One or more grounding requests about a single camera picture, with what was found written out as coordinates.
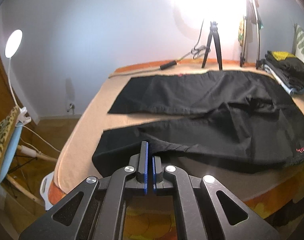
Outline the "black pants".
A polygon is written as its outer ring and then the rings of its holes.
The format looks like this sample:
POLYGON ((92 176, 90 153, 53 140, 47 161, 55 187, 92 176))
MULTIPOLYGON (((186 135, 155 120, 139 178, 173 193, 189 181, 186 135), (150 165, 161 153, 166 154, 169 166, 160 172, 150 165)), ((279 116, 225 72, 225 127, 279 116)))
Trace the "black pants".
POLYGON ((147 141, 149 155, 256 173, 304 161, 304 114, 272 78, 242 71, 133 77, 111 114, 170 119, 103 132, 92 163, 104 176, 147 141))

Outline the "white plastic basket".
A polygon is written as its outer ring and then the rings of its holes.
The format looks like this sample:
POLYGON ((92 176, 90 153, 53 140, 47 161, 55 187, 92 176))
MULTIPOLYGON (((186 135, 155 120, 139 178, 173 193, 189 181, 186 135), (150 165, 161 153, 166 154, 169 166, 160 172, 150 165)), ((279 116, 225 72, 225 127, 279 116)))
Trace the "white plastic basket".
POLYGON ((53 175, 54 175, 54 172, 51 172, 48 175, 46 175, 42 179, 42 182, 40 184, 39 193, 44 201, 45 211, 48 211, 51 207, 53 207, 53 205, 50 203, 49 197, 48 197, 50 185, 53 180, 53 175))

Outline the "blue chair with leopard cloth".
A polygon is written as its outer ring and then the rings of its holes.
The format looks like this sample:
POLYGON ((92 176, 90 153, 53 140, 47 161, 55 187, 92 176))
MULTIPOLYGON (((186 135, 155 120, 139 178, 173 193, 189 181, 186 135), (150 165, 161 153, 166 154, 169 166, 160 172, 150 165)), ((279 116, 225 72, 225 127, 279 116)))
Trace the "blue chair with leopard cloth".
POLYGON ((43 200, 36 197, 10 176, 10 165, 17 151, 30 157, 31 160, 42 159, 53 163, 57 162, 57 159, 43 154, 31 144, 25 142, 21 145, 19 143, 22 129, 25 128, 26 122, 31 120, 31 118, 25 116, 25 113, 25 108, 21 109, 19 106, 14 106, 8 116, 0 121, 0 184, 6 179, 29 199, 40 206, 44 206, 43 200))

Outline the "light blue folded garment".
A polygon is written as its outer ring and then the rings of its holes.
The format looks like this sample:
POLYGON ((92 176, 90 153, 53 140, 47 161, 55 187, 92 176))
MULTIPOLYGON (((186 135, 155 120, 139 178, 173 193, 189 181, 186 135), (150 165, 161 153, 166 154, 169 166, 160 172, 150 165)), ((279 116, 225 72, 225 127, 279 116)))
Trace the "light blue folded garment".
POLYGON ((303 95, 304 94, 304 86, 303 88, 295 88, 294 86, 290 85, 285 79, 280 76, 280 74, 276 74, 269 65, 264 64, 262 65, 262 69, 271 74, 273 78, 279 83, 279 85, 290 95, 303 95))

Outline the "black mesh folded garment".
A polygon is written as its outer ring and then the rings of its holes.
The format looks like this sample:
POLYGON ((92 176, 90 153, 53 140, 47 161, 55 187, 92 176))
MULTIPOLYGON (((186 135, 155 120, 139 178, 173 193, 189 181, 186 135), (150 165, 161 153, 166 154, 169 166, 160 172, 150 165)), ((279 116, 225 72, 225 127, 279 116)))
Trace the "black mesh folded garment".
POLYGON ((263 60, 263 64, 267 64, 269 65, 271 68, 273 68, 274 72, 276 74, 280 74, 281 77, 283 77, 285 79, 285 82, 287 81, 290 85, 294 86, 295 88, 303 88, 304 86, 304 81, 299 80, 296 77, 292 77, 287 73, 284 73, 281 69, 273 66, 269 61, 267 60, 263 60))

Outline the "black yellow folded garment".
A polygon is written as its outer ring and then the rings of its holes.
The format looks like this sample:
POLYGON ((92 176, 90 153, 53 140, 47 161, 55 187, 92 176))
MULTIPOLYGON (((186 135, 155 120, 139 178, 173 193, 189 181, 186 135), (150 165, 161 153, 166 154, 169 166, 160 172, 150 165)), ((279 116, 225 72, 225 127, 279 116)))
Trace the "black yellow folded garment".
POLYGON ((304 80, 304 63, 295 55, 286 51, 267 51, 265 58, 284 74, 304 80))

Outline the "colourful scarf on tripod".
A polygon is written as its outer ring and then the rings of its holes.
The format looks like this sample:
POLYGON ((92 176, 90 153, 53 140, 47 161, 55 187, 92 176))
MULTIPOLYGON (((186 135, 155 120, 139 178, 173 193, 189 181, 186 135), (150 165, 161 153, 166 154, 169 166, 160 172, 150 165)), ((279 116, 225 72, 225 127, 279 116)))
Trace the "colourful scarf on tripod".
POLYGON ((246 13, 240 22, 239 33, 238 33, 238 42, 241 47, 244 47, 246 43, 248 20, 251 20, 253 24, 258 23, 259 30, 263 28, 263 23, 261 16, 258 12, 258 8, 259 8, 258 0, 246 0, 246 13))

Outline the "white clip desk lamp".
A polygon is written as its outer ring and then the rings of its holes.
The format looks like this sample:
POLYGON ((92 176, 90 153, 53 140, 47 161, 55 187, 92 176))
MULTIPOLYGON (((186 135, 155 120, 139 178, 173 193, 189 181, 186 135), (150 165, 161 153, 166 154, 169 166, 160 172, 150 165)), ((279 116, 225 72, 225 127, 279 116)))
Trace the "white clip desk lamp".
POLYGON ((14 101, 14 104, 19 107, 19 115, 17 118, 17 123, 21 123, 23 126, 29 124, 32 121, 32 118, 28 115, 28 110, 27 108, 23 105, 19 105, 19 99, 17 98, 17 94, 15 93, 12 83, 11 83, 11 78, 13 77, 15 82, 16 82, 16 88, 21 89, 20 85, 17 81, 16 74, 13 73, 11 75, 11 70, 12 70, 12 57, 16 54, 18 51, 21 41, 23 39, 23 32, 21 29, 16 29, 11 33, 9 38, 6 41, 5 45, 5 57, 8 59, 8 70, 7 70, 7 80, 8 80, 8 85, 10 88, 10 93, 12 95, 12 99, 14 101))

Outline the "green white patterned pillow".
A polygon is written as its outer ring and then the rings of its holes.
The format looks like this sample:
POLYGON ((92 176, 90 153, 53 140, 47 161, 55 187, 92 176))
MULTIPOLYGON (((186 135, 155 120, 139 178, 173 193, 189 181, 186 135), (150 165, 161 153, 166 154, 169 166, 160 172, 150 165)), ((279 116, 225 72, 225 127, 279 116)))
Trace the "green white patterned pillow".
POLYGON ((298 24, 295 25, 295 56, 304 63, 304 30, 298 24))

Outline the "tall grey tripod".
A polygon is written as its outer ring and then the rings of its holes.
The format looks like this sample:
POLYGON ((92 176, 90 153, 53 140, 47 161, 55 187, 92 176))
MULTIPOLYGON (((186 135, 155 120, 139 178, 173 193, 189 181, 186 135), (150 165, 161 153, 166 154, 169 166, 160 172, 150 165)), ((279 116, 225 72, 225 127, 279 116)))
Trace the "tall grey tripod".
POLYGON ((241 47, 241 53, 240 53, 240 67, 244 67, 245 63, 247 63, 246 57, 249 54, 250 48, 249 44, 253 41, 256 41, 256 62, 255 62, 255 68, 259 69, 261 66, 261 60, 260 60, 260 30, 258 29, 258 23, 253 24, 251 20, 248 20, 247 22, 247 32, 246 32, 246 43, 244 47, 241 47))

